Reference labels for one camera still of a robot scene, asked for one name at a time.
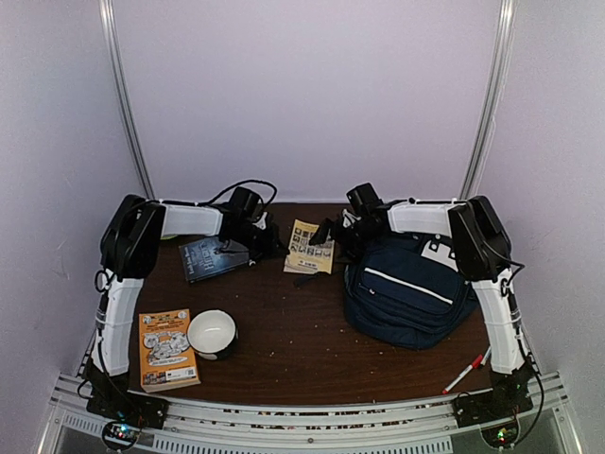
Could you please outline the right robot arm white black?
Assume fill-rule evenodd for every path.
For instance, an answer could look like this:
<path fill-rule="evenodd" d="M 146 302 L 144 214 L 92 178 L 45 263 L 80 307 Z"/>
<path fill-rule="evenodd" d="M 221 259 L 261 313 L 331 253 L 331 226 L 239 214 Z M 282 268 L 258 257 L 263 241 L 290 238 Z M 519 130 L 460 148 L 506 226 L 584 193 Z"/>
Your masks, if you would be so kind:
<path fill-rule="evenodd" d="M 344 272 L 346 321 L 357 331 L 407 349 L 428 349 L 479 307 L 492 348 L 493 390 L 485 410 L 521 406 L 535 372 L 512 280 L 521 264 L 490 201 L 383 202 L 366 183 L 347 195 L 351 210 L 325 219 L 312 246 L 333 239 Z"/>

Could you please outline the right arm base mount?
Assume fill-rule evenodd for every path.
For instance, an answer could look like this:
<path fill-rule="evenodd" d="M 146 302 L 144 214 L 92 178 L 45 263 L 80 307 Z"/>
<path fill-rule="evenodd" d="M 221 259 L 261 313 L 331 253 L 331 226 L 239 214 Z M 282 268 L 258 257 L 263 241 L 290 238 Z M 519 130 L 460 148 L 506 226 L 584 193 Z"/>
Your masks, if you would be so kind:
<path fill-rule="evenodd" d="M 499 451 L 511 450 L 526 439 L 535 427 L 544 406 L 544 387 L 540 375 L 524 366 L 512 375 L 491 373 L 493 387 L 484 393 L 460 393 L 452 401 L 459 428 L 480 425 L 483 442 Z M 534 408 L 528 383 L 536 379 L 540 390 L 538 413 L 530 427 L 523 431 L 519 416 Z"/>

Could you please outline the orange cartoon paperback book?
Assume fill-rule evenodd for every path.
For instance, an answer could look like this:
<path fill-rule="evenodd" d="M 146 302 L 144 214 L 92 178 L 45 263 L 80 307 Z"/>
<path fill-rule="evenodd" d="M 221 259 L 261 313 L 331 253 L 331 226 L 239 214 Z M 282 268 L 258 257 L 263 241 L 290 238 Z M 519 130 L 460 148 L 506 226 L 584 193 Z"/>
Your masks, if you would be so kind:
<path fill-rule="evenodd" d="M 140 384 L 146 393 L 200 383 L 189 324 L 188 308 L 139 315 Z"/>

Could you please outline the yellow picture-grid book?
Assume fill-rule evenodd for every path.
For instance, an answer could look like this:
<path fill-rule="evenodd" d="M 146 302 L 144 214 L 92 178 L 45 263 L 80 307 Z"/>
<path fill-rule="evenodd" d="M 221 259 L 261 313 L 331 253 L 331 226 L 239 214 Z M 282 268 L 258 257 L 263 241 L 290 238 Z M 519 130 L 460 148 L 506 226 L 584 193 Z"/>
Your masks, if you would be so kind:
<path fill-rule="evenodd" d="M 335 242 L 326 241 L 311 245 L 310 240 L 318 230 L 317 224 L 295 219 L 288 242 L 283 272 L 298 274 L 332 273 Z"/>

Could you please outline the dark blue cover book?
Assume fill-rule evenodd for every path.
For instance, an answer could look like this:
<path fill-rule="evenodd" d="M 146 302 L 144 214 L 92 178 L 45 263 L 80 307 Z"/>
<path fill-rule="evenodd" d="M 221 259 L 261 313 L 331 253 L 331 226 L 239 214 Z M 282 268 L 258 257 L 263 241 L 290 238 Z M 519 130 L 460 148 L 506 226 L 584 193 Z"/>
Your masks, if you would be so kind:
<path fill-rule="evenodd" d="M 207 236 L 179 247 L 185 281 L 189 284 L 217 277 L 256 262 L 249 249 L 234 241 Z"/>

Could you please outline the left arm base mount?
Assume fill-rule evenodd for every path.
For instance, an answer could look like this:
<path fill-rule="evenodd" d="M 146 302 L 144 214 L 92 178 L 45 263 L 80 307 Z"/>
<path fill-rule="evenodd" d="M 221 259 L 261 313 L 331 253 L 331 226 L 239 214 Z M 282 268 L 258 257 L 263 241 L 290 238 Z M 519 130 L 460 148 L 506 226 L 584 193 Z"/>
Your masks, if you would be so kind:
<path fill-rule="evenodd" d="M 84 372 L 83 383 L 91 385 L 86 410 L 106 419 L 101 441 L 116 452 L 134 447 L 143 429 L 163 428 L 169 408 L 163 398 L 129 392 L 128 378 L 128 374 L 107 378 L 96 367 Z"/>

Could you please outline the navy blue student backpack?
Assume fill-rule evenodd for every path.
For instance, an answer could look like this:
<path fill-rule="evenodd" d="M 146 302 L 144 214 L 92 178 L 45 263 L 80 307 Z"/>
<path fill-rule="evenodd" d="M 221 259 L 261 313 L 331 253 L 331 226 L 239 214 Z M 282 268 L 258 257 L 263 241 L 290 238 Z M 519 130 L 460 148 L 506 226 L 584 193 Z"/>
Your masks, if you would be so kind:
<path fill-rule="evenodd" d="M 479 307 L 445 236 L 381 236 L 344 266 L 343 286 L 344 317 L 352 328 L 411 350 L 434 347 Z"/>

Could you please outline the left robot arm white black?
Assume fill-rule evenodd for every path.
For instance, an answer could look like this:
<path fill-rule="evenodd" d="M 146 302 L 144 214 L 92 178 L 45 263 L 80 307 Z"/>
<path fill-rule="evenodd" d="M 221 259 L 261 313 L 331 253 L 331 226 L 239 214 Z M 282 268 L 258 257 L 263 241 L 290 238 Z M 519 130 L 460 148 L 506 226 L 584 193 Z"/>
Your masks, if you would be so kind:
<path fill-rule="evenodd" d="M 285 250 L 279 227 L 264 200 L 247 183 L 234 183 L 208 201 L 170 201 L 127 195 L 100 241 L 101 269 L 95 277 L 101 294 L 95 315 L 93 367 L 109 377 L 129 371 L 129 341 L 134 309 L 145 279 L 153 271 L 161 239 L 167 236 L 215 236 L 245 246 L 257 261 Z"/>

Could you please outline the white black bowl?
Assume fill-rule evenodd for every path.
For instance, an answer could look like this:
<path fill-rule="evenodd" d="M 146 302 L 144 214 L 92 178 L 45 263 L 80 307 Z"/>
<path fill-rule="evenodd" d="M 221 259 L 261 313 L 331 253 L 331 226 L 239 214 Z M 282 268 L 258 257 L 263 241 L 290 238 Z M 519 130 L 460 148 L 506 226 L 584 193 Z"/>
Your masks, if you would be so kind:
<path fill-rule="evenodd" d="M 200 312 L 187 329 L 191 347 L 199 357 L 206 360 L 223 360 L 231 356 L 238 337 L 238 325 L 234 318 L 219 309 Z"/>

